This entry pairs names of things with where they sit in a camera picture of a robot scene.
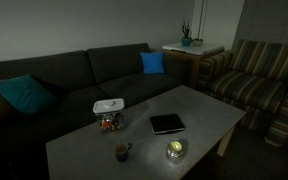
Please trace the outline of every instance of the blue throw pillow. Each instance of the blue throw pillow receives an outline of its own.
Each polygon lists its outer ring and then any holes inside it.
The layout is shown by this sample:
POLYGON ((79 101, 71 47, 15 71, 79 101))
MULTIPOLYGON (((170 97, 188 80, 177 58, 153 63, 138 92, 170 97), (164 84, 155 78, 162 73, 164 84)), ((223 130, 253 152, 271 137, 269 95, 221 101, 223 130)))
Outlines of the blue throw pillow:
POLYGON ((164 73, 163 52, 141 52, 145 74, 164 73))
POLYGON ((56 101, 56 98, 30 75, 0 80, 0 95, 24 114, 34 114, 56 101))

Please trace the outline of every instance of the armchair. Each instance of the armchair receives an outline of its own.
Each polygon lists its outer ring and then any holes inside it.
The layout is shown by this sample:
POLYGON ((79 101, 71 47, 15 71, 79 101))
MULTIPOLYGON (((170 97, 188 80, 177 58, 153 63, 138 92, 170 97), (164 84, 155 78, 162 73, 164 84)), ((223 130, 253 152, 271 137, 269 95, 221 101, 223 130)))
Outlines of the armchair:
POLYGON ((200 61, 197 89, 246 111, 240 125, 281 146, 288 137, 288 44, 240 40, 200 61))

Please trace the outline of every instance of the flower pot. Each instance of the flower pot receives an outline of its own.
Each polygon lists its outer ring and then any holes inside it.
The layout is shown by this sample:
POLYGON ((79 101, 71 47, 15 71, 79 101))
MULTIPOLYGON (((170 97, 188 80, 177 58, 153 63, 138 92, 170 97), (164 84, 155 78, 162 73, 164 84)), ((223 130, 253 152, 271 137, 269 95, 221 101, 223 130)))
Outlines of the flower pot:
POLYGON ((182 46, 190 46, 192 43, 192 38, 182 38, 182 46))
POLYGON ((194 46, 200 46, 203 44, 203 39, 193 39, 194 46))

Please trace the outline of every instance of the dark mug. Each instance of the dark mug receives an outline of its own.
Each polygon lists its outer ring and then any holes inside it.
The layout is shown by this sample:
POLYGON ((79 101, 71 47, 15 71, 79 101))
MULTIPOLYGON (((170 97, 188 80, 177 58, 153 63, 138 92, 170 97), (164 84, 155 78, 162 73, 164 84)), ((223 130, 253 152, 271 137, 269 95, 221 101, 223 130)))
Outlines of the dark mug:
POLYGON ((128 158, 128 150, 132 148, 132 143, 121 143, 115 147, 116 159, 119 162, 124 162, 128 158))

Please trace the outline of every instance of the potted plant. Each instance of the potted plant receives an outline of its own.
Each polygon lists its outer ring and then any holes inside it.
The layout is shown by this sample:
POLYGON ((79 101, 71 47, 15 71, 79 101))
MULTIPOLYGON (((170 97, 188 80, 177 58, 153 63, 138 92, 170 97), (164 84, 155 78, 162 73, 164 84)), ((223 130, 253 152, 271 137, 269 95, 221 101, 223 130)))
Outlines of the potted plant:
POLYGON ((187 21, 187 24, 185 23, 185 20, 183 21, 182 32, 184 34, 184 37, 181 40, 182 46, 190 46, 192 38, 189 37, 191 32, 189 21, 187 21))
POLYGON ((200 23, 198 26, 198 34, 197 38, 193 39, 193 45, 194 46, 200 46, 203 44, 203 39, 200 38, 200 32, 201 32, 201 24, 202 24, 202 18, 203 18, 203 9, 204 9, 204 0, 202 1, 202 8, 201 8, 201 15, 200 15, 200 23))

